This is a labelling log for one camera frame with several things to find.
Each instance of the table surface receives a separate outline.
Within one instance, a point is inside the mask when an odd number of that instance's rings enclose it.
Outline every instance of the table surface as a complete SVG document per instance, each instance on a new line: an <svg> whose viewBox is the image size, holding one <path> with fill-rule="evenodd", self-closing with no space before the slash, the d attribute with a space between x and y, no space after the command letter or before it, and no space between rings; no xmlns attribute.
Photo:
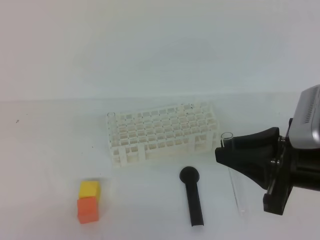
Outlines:
<svg viewBox="0 0 320 240"><path fill-rule="evenodd" d="M284 215L263 212L265 193L241 176L239 215L228 168L213 152L112 168L108 112L210 101L221 132L235 136L280 127L285 134L298 93L248 93L0 103L1 239L319 239L320 193L293 188ZM204 226L191 227L179 173L194 166ZM100 220L80 225L81 180L99 179Z"/></svg>

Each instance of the yellow cube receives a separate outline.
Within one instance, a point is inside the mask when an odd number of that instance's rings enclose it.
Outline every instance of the yellow cube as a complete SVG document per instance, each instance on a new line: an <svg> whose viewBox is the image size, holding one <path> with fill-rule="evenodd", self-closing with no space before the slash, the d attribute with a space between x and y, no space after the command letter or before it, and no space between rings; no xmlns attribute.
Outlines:
<svg viewBox="0 0 320 240"><path fill-rule="evenodd" d="M95 197L99 202L100 198L100 184L98 181L83 181L81 182L79 190L79 198Z"/></svg>

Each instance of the glass test tube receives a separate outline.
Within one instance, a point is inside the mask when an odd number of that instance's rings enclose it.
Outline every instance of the glass test tube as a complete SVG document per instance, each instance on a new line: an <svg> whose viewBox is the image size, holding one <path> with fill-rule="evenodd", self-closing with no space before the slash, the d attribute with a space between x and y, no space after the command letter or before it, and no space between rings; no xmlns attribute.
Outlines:
<svg viewBox="0 0 320 240"><path fill-rule="evenodd" d="M221 146L223 148L228 148L231 151L235 149L234 135L232 132L224 132L221 135ZM238 212L241 216L244 216L248 213L248 207L242 182L242 174L230 167L228 168L228 170L231 178L231 184Z"/></svg>
<svg viewBox="0 0 320 240"><path fill-rule="evenodd" d="M109 112L107 114L108 117L108 127L109 131L113 134L117 133L117 119L116 114L114 112Z"/></svg>

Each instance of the orange cube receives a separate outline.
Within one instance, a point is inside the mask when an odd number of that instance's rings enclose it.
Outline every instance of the orange cube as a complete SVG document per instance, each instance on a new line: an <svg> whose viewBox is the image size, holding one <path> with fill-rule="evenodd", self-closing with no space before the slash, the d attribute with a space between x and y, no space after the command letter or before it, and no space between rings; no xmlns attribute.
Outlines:
<svg viewBox="0 0 320 240"><path fill-rule="evenodd" d="M95 196L80 198L77 201L78 219L81 224L99 220L98 203Z"/></svg>

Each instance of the block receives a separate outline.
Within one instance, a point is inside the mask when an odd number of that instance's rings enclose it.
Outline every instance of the block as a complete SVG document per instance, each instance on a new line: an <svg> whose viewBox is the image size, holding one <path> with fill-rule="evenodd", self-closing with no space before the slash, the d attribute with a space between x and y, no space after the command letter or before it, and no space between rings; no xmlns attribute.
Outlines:
<svg viewBox="0 0 320 240"><path fill-rule="evenodd" d="M100 191L100 183L98 181L83 181L79 190L79 198L95 197L99 202Z"/></svg>
<svg viewBox="0 0 320 240"><path fill-rule="evenodd" d="M78 199L77 207L77 216L81 224L87 224L99 220L98 203L95 196Z"/></svg>

